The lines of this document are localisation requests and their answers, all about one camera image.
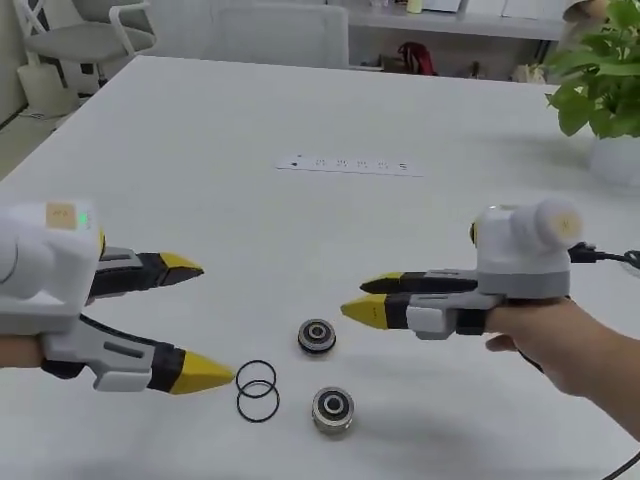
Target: metal bearing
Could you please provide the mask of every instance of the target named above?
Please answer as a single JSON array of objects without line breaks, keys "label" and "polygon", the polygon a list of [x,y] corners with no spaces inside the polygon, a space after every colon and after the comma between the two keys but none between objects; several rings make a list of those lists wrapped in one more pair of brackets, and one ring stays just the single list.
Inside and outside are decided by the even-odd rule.
[{"label": "metal bearing", "polygon": [[326,320],[307,320],[298,330],[298,345],[309,355],[323,355],[335,344],[336,332]]},{"label": "metal bearing", "polygon": [[346,433],[353,423],[354,403],[341,388],[326,387],[313,398],[311,416],[316,428],[325,435]]}]

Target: white wall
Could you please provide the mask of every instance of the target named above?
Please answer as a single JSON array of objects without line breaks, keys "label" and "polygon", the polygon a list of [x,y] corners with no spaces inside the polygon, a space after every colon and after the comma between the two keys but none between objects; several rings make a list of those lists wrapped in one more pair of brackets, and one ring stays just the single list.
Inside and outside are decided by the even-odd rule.
[{"label": "white wall", "polygon": [[26,100],[16,70],[26,61],[12,0],[0,0],[0,123]]}]

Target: black cord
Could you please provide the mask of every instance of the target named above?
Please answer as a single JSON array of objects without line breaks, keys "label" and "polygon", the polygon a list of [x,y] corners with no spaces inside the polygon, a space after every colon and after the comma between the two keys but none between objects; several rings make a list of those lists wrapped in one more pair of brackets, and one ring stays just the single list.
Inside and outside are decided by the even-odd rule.
[{"label": "black cord", "polygon": [[596,250],[595,245],[588,243],[578,243],[575,247],[569,249],[571,263],[596,263],[601,260],[613,260],[620,263],[626,263],[640,271],[640,251],[629,250],[624,255],[616,255],[613,253],[600,252]]},{"label": "black cord", "polygon": [[604,477],[602,480],[615,480],[616,478],[618,478],[620,475],[622,475],[623,473],[627,472],[631,467],[633,467],[636,463],[638,463],[640,461],[640,452],[638,452],[636,454],[635,457],[633,457],[631,460],[629,460],[627,463],[625,463],[624,465],[622,465],[619,469],[617,469],[615,472],[610,473],[609,475],[607,475],[606,477]]}]

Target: o-ring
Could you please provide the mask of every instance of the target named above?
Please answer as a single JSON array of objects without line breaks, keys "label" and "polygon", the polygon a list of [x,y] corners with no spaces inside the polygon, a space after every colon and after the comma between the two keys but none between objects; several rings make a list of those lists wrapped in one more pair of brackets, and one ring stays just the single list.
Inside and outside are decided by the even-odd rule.
[{"label": "o-ring", "polygon": [[[256,380],[252,380],[250,382],[245,383],[244,385],[240,386],[240,373],[242,372],[242,370],[244,370],[246,367],[248,367],[249,365],[264,365],[265,367],[267,367],[269,370],[271,370],[271,374],[273,375],[273,380],[271,380],[270,382],[267,380],[260,380],[263,385],[267,385],[269,388],[267,389],[266,392],[262,392],[260,394],[250,394],[250,393],[245,393],[245,388],[248,387],[249,385],[252,385],[252,382],[255,382]],[[242,395],[245,396],[247,398],[253,398],[253,399],[257,399],[257,398],[264,398],[267,395],[269,395],[275,388],[276,388],[276,369],[273,368],[273,365],[271,365],[269,362],[265,361],[265,360],[251,360],[250,362],[245,363],[244,365],[242,365],[239,369],[238,372],[236,373],[236,387],[238,388],[238,395]]]},{"label": "o-ring", "polygon": [[[240,398],[245,396],[247,398],[255,398],[252,397],[250,395],[248,395],[247,393],[245,393],[245,389],[252,386],[252,385],[266,385],[269,388],[269,390],[267,390],[267,393],[270,392],[275,392],[276,394],[276,406],[274,407],[273,411],[262,418],[252,418],[250,416],[248,416],[246,413],[244,413],[244,411],[242,410],[242,407],[240,406]],[[268,382],[267,380],[251,380],[250,382],[247,382],[244,387],[242,387],[239,391],[238,391],[238,396],[236,397],[236,409],[238,410],[238,413],[240,414],[240,416],[245,419],[247,422],[249,423],[264,423],[268,420],[271,420],[274,415],[278,412],[278,410],[280,409],[280,392],[278,391],[278,389],[276,388],[276,386],[271,383]]]}]

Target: white table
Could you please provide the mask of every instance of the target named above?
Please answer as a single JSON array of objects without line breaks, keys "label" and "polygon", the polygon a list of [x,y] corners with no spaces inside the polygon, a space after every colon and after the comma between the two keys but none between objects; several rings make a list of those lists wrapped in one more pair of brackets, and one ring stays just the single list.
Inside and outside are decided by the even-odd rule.
[{"label": "white table", "polygon": [[[263,425],[234,386],[188,397],[91,390],[1,372],[0,468],[11,480],[601,478],[633,442],[480,338],[442,343],[341,318],[358,285],[394,270],[474,266],[469,222],[493,203],[552,194],[584,210],[589,240],[638,246],[637,199],[581,166],[589,136],[560,136],[544,88],[138,58],[1,184],[0,200],[91,197],[108,242],[169,250],[207,274],[104,300],[89,313],[235,367],[276,366],[282,406]],[[425,178],[277,171],[291,153],[404,159]],[[573,294],[640,335],[638,282],[576,268]],[[298,352],[303,320],[335,322],[326,361]],[[355,398],[351,437],[310,420],[327,385]],[[270,400],[246,406],[268,410]]]}]

